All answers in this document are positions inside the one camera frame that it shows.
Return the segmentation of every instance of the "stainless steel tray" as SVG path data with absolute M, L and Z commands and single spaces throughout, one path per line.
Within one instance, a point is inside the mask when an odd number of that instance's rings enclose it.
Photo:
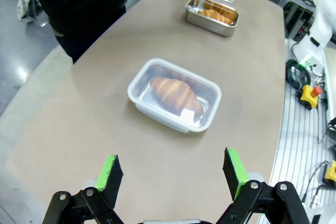
M 235 9 L 211 0 L 190 0 L 185 5 L 185 8 L 187 12 L 186 20 L 189 23 L 213 31 L 224 37 L 233 34 L 239 21 L 239 14 Z M 232 20 L 232 24 L 229 25 L 199 13 L 203 10 L 211 9 Z

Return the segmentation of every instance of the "metal container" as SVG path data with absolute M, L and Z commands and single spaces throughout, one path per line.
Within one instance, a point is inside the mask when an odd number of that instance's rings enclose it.
M 230 36 L 235 31 L 239 21 L 239 14 L 232 7 L 216 3 L 210 0 L 190 0 L 186 5 L 186 20 L 196 26 L 213 31 L 224 37 Z M 200 14 L 203 10 L 215 10 L 226 18 L 229 18 L 231 25 L 220 22 L 216 19 L 206 17 Z
M 152 84 L 152 80 L 156 78 L 186 83 L 195 94 L 197 103 L 202 106 L 203 114 L 197 115 L 192 108 L 184 106 L 177 113 L 165 106 L 158 99 Z M 128 87 L 128 95 L 142 113 L 177 131 L 187 133 L 188 131 L 200 132 L 210 126 L 222 97 L 220 90 L 215 83 L 186 69 L 162 59 L 152 59 L 135 76 Z M 179 103 L 184 94 L 186 93 L 180 93 L 177 90 L 171 93 L 170 98 Z

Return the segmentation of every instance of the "beige tabletop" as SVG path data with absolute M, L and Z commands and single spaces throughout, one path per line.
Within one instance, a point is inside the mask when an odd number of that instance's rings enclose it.
M 240 22 L 224 38 L 185 21 L 188 0 L 142 0 L 83 55 L 35 116 L 9 167 L 46 205 L 97 178 L 108 154 L 124 172 L 116 212 L 125 223 L 201 218 L 215 222 L 232 202 L 225 147 L 269 180 L 284 99 L 282 9 L 237 0 Z M 183 134 L 140 113 L 127 87 L 162 58 L 222 90 L 203 133 Z

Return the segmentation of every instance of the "cable connector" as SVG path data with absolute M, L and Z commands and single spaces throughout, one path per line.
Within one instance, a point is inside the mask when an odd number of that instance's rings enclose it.
M 311 201 L 309 207 L 310 207 L 311 209 L 314 209 L 315 207 L 317 207 L 318 204 L 319 204 L 319 196 L 318 196 L 317 194 L 315 194 L 315 195 L 313 196 L 313 199 L 312 199 L 312 201 Z

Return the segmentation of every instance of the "plastic container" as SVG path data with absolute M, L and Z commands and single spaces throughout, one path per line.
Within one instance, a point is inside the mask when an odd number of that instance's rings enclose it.
M 177 131 L 207 129 L 218 108 L 219 86 L 162 59 L 149 60 L 128 87 L 139 111 Z

